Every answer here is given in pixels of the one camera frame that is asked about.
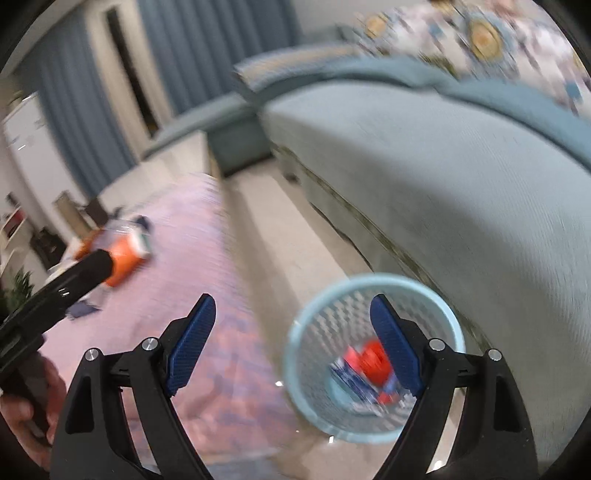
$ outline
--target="dark object on floor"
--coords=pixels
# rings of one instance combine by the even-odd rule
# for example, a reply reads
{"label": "dark object on floor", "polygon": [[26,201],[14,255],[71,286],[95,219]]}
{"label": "dark object on floor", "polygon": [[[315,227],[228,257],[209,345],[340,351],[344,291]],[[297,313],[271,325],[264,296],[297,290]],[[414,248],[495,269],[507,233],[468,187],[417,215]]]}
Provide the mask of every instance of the dark object on floor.
{"label": "dark object on floor", "polygon": [[57,265],[66,251],[66,244],[61,237],[51,233],[47,228],[34,233],[29,244],[46,270]]}
{"label": "dark object on floor", "polygon": [[135,223],[137,223],[138,225],[141,225],[142,227],[144,227],[146,232],[148,232],[148,233],[152,232],[152,222],[150,222],[150,220],[147,217],[145,217],[143,215],[138,215],[136,218],[134,218],[133,221]]}
{"label": "dark object on floor", "polygon": [[109,221],[109,214],[102,206],[98,197],[93,198],[84,208],[86,214],[92,218],[92,221],[98,228],[104,227]]}

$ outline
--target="orange object on floor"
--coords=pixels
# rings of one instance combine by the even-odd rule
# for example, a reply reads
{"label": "orange object on floor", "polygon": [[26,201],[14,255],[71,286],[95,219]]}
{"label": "orange object on floor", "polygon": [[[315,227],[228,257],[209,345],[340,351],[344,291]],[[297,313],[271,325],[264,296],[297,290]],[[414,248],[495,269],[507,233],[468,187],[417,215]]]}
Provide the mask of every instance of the orange object on floor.
{"label": "orange object on floor", "polygon": [[109,287],[116,287],[138,268],[147,257],[147,249],[142,235],[129,233],[119,238],[109,248],[113,259],[113,274],[105,282]]}

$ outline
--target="orange part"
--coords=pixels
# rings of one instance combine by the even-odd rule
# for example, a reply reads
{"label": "orange part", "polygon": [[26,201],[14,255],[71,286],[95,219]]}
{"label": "orange part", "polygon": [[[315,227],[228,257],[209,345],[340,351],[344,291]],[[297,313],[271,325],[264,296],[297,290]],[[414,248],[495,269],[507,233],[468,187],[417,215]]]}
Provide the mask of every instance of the orange part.
{"label": "orange part", "polygon": [[105,282],[109,287],[116,287],[144,262],[137,255],[131,244],[131,235],[124,235],[109,248],[113,260],[113,274]]}
{"label": "orange part", "polygon": [[372,340],[365,345],[359,365],[367,379],[376,387],[383,387],[393,370],[379,340]]}
{"label": "orange part", "polygon": [[76,252],[76,255],[74,255],[74,260],[80,261],[86,255],[88,255],[90,253],[90,249],[92,248],[92,244],[94,243],[94,241],[95,241],[96,237],[99,235],[99,233],[101,233],[102,231],[103,230],[100,228],[97,230],[93,230],[84,240],[82,240],[82,244],[81,244],[80,248]]}

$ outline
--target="silver screw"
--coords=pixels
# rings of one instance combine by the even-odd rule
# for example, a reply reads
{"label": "silver screw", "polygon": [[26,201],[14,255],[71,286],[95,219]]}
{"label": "silver screw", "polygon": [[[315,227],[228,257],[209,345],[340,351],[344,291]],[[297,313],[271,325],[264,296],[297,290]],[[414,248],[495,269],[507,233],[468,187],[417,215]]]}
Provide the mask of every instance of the silver screw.
{"label": "silver screw", "polygon": [[499,360],[501,360],[501,358],[503,358],[503,355],[501,354],[500,351],[495,350],[493,348],[492,350],[488,350],[488,357],[491,360],[494,360],[495,362],[498,362]]}
{"label": "silver screw", "polygon": [[91,348],[86,351],[84,354],[84,358],[86,358],[89,362],[92,362],[99,356],[99,351],[96,348]]}
{"label": "silver screw", "polygon": [[154,337],[146,338],[142,342],[142,348],[149,352],[150,350],[154,350],[158,346],[158,339]]}
{"label": "silver screw", "polygon": [[431,347],[431,350],[441,352],[442,350],[445,350],[445,342],[439,338],[432,338],[429,341],[429,347]]}

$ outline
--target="white cabinet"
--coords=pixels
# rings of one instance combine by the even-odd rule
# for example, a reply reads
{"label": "white cabinet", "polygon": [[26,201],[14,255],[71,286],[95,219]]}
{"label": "white cabinet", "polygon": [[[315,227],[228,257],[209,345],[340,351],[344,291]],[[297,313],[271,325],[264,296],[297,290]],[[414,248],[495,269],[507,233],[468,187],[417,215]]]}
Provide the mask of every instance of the white cabinet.
{"label": "white cabinet", "polygon": [[4,134],[19,169],[37,202],[66,243],[74,232],[53,202],[63,191],[85,205],[86,197],[74,181],[62,158],[41,110],[37,94],[23,100],[3,121]]}

